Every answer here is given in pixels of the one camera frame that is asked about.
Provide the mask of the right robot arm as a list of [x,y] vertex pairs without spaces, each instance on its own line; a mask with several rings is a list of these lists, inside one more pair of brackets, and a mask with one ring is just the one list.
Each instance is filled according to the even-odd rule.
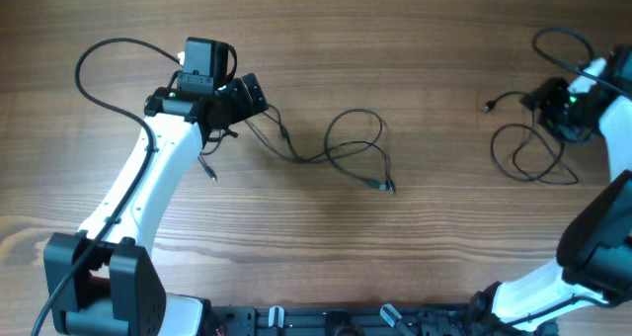
[[600,135],[610,183],[566,228],[553,260],[473,296],[462,321],[467,335],[544,335],[545,323],[564,313],[631,298],[630,45],[593,59],[573,82],[549,79],[520,101],[562,144]]

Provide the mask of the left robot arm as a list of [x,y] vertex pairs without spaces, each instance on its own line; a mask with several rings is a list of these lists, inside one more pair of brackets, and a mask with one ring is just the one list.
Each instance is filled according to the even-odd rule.
[[43,262],[51,319],[62,335],[221,335],[208,299],[166,292],[151,259],[164,212],[189,167],[235,124],[264,112],[255,75],[235,48],[190,38],[177,69],[136,117],[140,134],[114,184],[74,233],[55,233]]

